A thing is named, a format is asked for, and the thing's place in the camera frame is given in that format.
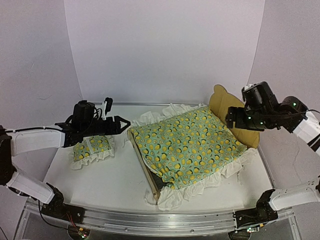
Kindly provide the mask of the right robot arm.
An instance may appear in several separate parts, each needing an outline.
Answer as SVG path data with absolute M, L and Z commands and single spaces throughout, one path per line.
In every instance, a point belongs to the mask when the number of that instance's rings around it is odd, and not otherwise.
M 230 106 L 225 116 L 229 129 L 264 131 L 284 128 L 303 140 L 316 154 L 320 153 L 320 121 L 314 109 L 309 109 L 297 97 L 288 96 L 278 102 L 268 83 L 242 88 L 243 107 Z M 287 189 L 272 189 L 262 194 L 260 203 L 252 209 L 252 218 L 262 222 L 272 210 L 319 202 L 320 179 L 317 177 Z

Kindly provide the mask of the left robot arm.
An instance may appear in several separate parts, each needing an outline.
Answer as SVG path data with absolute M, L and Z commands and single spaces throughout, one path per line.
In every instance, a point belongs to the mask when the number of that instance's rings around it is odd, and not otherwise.
M 67 207 L 54 199 L 57 190 L 17 168 L 12 158 L 27 152 L 68 148 L 82 142 L 86 137 L 114 136 L 123 133 L 130 121 L 120 116 L 108 116 L 113 99 L 107 97 L 101 107 L 87 100 L 79 101 L 66 121 L 54 127 L 30 127 L 7 130 L 0 129 L 0 184 L 23 193 L 41 203 L 48 204 L 48 211 L 57 219 L 67 214 Z

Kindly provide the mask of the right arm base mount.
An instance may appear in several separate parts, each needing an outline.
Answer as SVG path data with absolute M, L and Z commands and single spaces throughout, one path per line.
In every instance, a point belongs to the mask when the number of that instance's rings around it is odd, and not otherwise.
M 275 189 L 265 191 L 256 202 L 254 208 L 234 212 L 233 217 L 235 218 L 237 230 L 251 226 L 256 227 L 278 219 L 278 212 L 269 203 L 274 191 Z

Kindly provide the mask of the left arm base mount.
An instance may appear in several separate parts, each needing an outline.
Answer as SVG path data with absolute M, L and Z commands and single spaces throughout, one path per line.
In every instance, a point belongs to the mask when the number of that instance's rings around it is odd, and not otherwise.
M 54 195 L 48 204 L 42 204 L 40 213 L 55 219 L 69 221 L 72 224 L 81 224 L 84 219 L 85 209 L 80 206 L 66 204 L 63 194 L 53 185 L 46 184 L 53 190 Z

